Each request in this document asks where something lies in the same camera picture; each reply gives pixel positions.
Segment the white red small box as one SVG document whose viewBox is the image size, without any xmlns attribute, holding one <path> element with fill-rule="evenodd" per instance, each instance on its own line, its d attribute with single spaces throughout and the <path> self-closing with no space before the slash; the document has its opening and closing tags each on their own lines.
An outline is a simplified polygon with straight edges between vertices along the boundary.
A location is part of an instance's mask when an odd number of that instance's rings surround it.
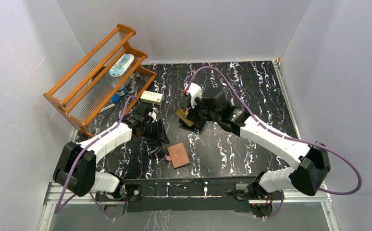
<svg viewBox="0 0 372 231">
<path fill-rule="evenodd" d="M 164 95 L 161 93 L 157 92 L 152 92 L 152 91 L 143 91 L 140 100 L 145 103 L 150 103 L 150 104 L 156 104 L 156 105 L 162 105 L 164 99 Z"/>
</svg>

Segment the orange wooden shelf rack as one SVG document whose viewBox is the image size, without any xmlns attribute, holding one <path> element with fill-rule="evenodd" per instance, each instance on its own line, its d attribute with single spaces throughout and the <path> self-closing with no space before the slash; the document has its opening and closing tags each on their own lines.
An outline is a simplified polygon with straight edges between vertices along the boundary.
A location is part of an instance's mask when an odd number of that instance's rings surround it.
<svg viewBox="0 0 372 231">
<path fill-rule="evenodd" d="M 134 48 L 129 40 L 136 31 L 118 24 L 98 45 L 79 61 L 44 97 L 79 132 L 91 137 L 88 127 L 102 108 L 124 84 L 140 98 L 157 74 L 142 66 L 144 51 Z M 109 70 L 124 55 L 134 56 L 129 68 L 119 77 Z"/>
</svg>

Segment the gold credit card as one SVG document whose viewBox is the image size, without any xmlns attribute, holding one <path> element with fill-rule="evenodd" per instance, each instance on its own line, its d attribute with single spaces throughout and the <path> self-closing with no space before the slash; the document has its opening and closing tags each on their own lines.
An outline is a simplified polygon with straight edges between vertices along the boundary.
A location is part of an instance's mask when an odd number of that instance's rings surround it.
<svg viewBox="0 0 372 231">
<path fill-rule="evenodd" d="M 192 126 L 195 125 L 195 122 L 187 119 L 187 116 L 188 116 L 188 109 L 187 108 L 178 109 L 176 111 L 176 115 L 179 117 L 180 123 L 186 125 L 187 127 L 192 127 Z"/>
</svg>

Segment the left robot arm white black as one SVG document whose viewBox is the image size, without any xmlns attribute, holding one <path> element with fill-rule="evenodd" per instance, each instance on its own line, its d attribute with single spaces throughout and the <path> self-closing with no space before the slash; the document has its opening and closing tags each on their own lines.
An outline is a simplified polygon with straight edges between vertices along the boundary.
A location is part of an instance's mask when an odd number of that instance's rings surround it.
<svg viewBox="0 0 372 231">
<path fill-rule="evenodd" d="M 104 192 L 113 200 L 121 200 L 126 193 L 123 178 L 110 172 L 98 172 L 96 166 L 117 147 L 137 137 L 151 143 L 169 143 L 157 108 L 139 103 L 99 135 L 80 143 L 65 144 L 53 180 L 79 197 L 89 192 Z"/>
</svg>

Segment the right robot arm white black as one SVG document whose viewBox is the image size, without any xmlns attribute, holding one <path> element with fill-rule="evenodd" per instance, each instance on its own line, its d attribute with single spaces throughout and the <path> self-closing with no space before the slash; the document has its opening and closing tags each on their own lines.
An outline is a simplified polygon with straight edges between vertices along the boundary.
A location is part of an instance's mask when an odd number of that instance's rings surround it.
<svg viewBox="0 0 372 231">
<path fill-rule="evenodd" d="M 187 119 L 201 127 L 207 121 L 217 123 L 223 130 L 255 142 L 288 163 L 288 167 L 276 171 L 261 172 L 239 193 L 252 198 L 266 199 L 279 190 L 295 189 L 314 196 L 330 171 L 326 150 L 320 142 L 307 145 L 252 117 L 244 107 L 230 104 L 219 88 L 205 91 L 191 84 L 185 94 L 190 97 Z"/>
</svg>

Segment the white blue tube package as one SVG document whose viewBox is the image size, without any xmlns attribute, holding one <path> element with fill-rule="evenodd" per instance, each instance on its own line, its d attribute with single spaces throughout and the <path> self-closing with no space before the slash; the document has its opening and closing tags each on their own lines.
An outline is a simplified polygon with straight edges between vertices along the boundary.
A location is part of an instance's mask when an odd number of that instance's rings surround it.
<svg viewBox="0 0 372 231">
<path fill-rule="evenodd" d="M 122 76 L 129 66 L 134 61 L 134 55 L 132 54 L 124 54 L 121 56 L 118 61 L 109 69 L 109 74 L 113 77 L 120 77 Z"/>
</svg>

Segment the white pen under shelf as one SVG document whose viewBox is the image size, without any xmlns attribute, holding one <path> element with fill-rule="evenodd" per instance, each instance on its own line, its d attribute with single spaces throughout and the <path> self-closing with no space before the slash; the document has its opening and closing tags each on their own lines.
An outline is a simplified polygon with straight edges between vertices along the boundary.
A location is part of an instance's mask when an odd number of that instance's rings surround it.
<svg viewBox="0 0 372 231">
<path fill-rule="evenodd" d="M 113 107 L 115 107 L 115 106 L 116 106 L 115 103 L 111 103 L 111 104 L 109 104 L 108 106 L 103 107 L 103 108 L 99 111 L 99 113 L 102 113 L 102 112 L 104 112 L 104 111 L 107 111 L 107 110 L 109 110 L 109 109 L 111 109 L 111 108 L 113 108 Z"/>
</svg>

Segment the black card tray box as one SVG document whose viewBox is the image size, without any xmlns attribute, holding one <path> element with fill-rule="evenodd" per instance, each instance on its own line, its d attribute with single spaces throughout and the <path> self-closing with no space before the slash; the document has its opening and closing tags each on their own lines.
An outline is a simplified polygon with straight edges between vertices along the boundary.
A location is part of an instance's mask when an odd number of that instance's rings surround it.
<svg viewBox="0 0 372 231">
<path fill-rule="evenodd" d="M 205 120 L 199 118 L 198 115 L 193 112 L 192 108 L 187 107 L 187 109 L 188 109 L 187 119 L 195 122 L 195 125 L 192 126 L 192 127 L 187 127 L 186 125 L 180 123 L 180 119 L 179 119 L 179 123 L 181 124 L 181 126 L 183 126 L 185 128 L 201 130 L 206 123 Z"/>
</svg>

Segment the blue cap bottle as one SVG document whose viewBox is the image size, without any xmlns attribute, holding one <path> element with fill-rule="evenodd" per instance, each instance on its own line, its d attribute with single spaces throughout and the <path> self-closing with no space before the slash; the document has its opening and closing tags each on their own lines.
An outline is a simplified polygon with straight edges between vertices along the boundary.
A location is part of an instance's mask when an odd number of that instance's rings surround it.
<svg viewBox="0 0 372 231">
<path fill-rule="evenodd" d="M 124 84 L 110 98 L 110 103 L 119 102 L 127 93 L 128 93 L 127 86 Z"/>
</svg>

